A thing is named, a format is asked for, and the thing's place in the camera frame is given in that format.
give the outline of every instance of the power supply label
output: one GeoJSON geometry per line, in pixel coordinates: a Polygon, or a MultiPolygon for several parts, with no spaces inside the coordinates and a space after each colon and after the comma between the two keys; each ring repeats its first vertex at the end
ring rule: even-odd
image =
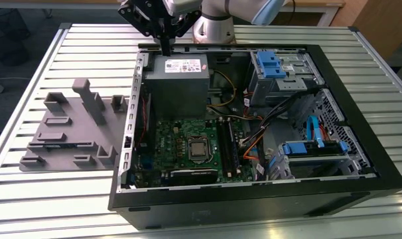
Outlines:
{"type": "Polygon", "coordinates": [[[199,59],[170,59],[165,63],[166,73],[201,72],[199,59]]]}

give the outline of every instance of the wooden cabinet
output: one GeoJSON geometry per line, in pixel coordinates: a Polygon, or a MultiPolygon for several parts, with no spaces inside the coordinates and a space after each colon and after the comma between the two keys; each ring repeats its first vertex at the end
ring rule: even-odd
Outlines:
{"type": "Polygon", "coordinates": [[[386,59],[402,42],[402,0],[346,0],[331,26],[355,26],[386,59]]]}

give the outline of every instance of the green circuit board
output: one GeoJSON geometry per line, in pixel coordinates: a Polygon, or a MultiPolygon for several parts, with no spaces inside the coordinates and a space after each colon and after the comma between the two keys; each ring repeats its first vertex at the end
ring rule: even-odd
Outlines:
{"type": "MultiPolygon", "coordinates": [[[[231,121],[234,138],[243,137],[242,123],[231,121]]],[[[222,174],[219,143],[217,139],[215,120],[161,120],[155,130],[154,158],[142,156],[142,160],[153,160],[151,173],[145,173],[143,181],[149,187],[161,187],[158,174],[162,170],[209,168],[218,171],[217,183],[251,181],[250,164],[243,164],[241,173],[233,177],[222,174]],[[207,144],[209,156],[202,162],[190,159],[189,143],[193,138],[202,138],[207,144]]]]}

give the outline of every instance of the gray 3d printed holder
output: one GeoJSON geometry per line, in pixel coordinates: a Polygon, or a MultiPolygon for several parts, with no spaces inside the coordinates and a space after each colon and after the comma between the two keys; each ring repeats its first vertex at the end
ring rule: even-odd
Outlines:
{"type": "Polygon", "coordinates": [[[71,86],[78,98],[62,93],[46,95],[48,111],[40,123],[21,171],[110,170],[121,148],[127,100],[123,96],[101,99],[89,90],[87,79],[71,86]]]}

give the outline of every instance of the open computer tower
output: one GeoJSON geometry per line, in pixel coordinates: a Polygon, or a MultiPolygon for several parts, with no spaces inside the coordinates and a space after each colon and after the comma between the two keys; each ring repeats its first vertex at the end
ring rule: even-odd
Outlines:
{"type": "Polygon", "coordinates": [[[317,45],[139,45],[109,210],[138,229],[334,214],[402,177],[317,45]]]}

